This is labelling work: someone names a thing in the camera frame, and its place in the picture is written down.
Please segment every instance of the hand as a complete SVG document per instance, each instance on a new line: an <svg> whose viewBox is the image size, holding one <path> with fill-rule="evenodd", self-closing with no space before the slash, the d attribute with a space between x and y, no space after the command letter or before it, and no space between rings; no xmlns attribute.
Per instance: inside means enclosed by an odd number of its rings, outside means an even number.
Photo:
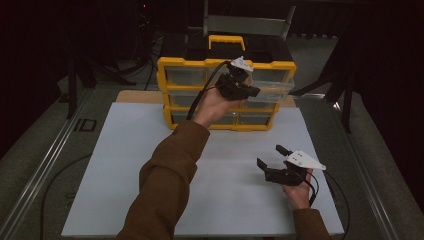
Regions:
<svg viewBox="0 0 424 240"><path fill-rule="evenodd" d="M235 108L244 100L229 101L221 96L218 89L212 88L205 92L199 109L193 117L193 121L209 128L209 126L219 121L230 108Z"/></svg>
<svg viewBox="0 0 424 240"><path fill-rule="evenodd" d="M307 169L306 180L311 181L312 169ZM286 193L287 198L294 210L310 208L309 205L309 185L302 182L298 186L282 185L283 191Z"/></svg>

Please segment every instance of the white table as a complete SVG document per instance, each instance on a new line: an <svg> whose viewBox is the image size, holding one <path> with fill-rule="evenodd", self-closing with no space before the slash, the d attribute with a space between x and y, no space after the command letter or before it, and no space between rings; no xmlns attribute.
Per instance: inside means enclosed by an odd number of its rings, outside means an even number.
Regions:
<svg viewBox="0 0 424 240"><path fill-rule="evenodd" d="M114 103L62 235L115 236L138 193L139 169L170 133L161 104ZM271 168L284 167L276 144L317 157L298 108L280 109L269 131L211 131L176 236L293 234L291 209L281 187L266 182L256 166L259 157ZM313 207L321 211L331 234L343 233L323 173L314 175L320 190Z"/></svg>

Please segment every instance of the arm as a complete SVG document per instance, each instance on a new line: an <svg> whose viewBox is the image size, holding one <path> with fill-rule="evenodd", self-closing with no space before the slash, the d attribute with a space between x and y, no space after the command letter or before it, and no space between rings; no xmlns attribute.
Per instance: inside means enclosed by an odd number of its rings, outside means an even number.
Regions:
<svg viewBox="0 0 424 240"><path fill-rule="evenodd" d="M312 169L308 169L309 174L306 180L311 180ZM283 185L290 205L293 208L294 227L297 239L299 240L328 240L330 235L325 228L324 221L318 210L309 206L309 186L301 183L299 186Z"/></svg>
<svg viewBox="0 0 424 240"><path fill-rule="evenodd" d="M194 177L209 137L207 128L240 101L226 101L218 90L204 96L193 121L180 123L141 168L139 194L130 206L117 239L172 239L188 202Z"/></svg>

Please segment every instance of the brown sweater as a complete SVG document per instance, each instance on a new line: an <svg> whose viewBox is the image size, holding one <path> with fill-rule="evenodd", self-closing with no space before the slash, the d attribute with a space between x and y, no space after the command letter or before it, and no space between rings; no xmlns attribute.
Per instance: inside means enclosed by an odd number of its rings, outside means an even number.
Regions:
<svg viewBox="0 0 424 240"><path fill-rule="evenodd" d="M173 239L175 225L188 202L196 161L208 137L207 129L185 121L156 147L140 170L140 192L117 239ZM319 211L294 211L294 220L299 240L330 239Z"/></svg>

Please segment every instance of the cable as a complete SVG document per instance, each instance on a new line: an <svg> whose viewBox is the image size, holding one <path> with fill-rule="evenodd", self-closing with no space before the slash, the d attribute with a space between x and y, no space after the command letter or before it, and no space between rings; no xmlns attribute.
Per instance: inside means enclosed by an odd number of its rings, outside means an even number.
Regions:
<svg viewBox="0 0 424 240"><path fill-rule="evenodd" d="M314 186L312 186L312 184L308 180L306 180L305 178L300 176L300 174L297 173L296 171L294 171L293 169L290 169L290 168L286 168L286 169L289 170L294 175L298 176L304 183L308 184L308 186L312 189L312 195L311 195L311 198L309 199L309 206L312 206L312 204L315 201L315 198L317 197L317 192L315 191Z"/></svg>
<svg viewBox="0 0 424 240"><path fill-rule="evenodd" d="M71 163L69 163L68 165L66 165L65 167L63 167L62 169L59 170L59 172L56 173L56 175L54 175L54 177L52 178L52 180L50 180L49 184L47 185L46 191L43 194L43 200L41 201L41 212L40 212L40 240L43 240L44 238L44 207L46 205L46 199L47 199L47 193L50 190L50 187L52 186L53 182L56 180L57 177L59 177L60 174L62 174L63 171L65 171L67 168L69 168L70 166L74 165L75 163L78 163L88 157L90 157L92 155L92 153L85 155L84 157L78 158L77 160L72 161Z"/></svg>
<svg viewBox="0 0 424 240"><path fill-rule="evenodd" d="M205 86L203 87L202 91L199 92L199 94L197 95L196 99L194 99L193 103L191 104L190 110L188 111L187 114L187 118L186 120L191 120L191 118L193 117L193 113L196 110L197 105L199 104L200 100L203 97L203 94L205 94L205 92L208 90L208 86L210 84L210 82L212 81L213 77L215 76L215 74L218 72L218 70L224 66L225 64L229 64L231 63L230 61L223 61L222 63L220 63L215 70L212 72L212 74L209 76L208 81L205 83Z"/></svg>
<svg viewBox="0 0 424 240"><path fill-rule="evenodd" d="M311 175L311 177L315 180L315 183L317 184L317 192L316 192L316 194L318 195L318 192L319 192L319 183L318 183L317 178L314 175L312 175L312 173L310 173L310 172L306 172L306 174Z"/></svg>
<svg viewBox="0 0 424 240"><path fill-rule="evenodd" d="M349 232L349 228L350 228L350 208L349 208L349 202L347 201L347 197L344 194L342 188L340 187L340 185L337 183L336 179L334 179L333 176L331 176L328 171L323 171L325 174L327 174L327 176L329 176L331 178L331 180L336 184L337 188L340 190L340 192L342 193L343 199L346 203L346 209L347 209L347 223L346 223L346 229L345 229L345 233L342 237L341 240L346 238L347 233Z"/></svg>

